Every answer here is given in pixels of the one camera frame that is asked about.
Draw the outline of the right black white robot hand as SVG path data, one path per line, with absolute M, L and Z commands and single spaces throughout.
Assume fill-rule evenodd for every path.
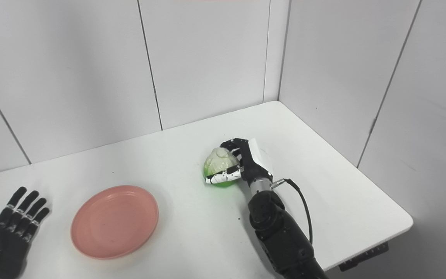
M 211 166 L 223 169 L 205 174 L 205 183 L 219 185 L 234 182 L 238 179 L 251 184 L 260 178 L 273 180 L 271 168 L 267 167 L 256 140 L 232 138 L 214 149 L 204 163 L 206 169 Z

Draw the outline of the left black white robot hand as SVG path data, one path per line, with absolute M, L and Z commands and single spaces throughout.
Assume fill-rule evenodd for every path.
M 0 279 L 17 279 L 42 221 L 51 212 L 46 198 L 20 187 L 0 210 Z

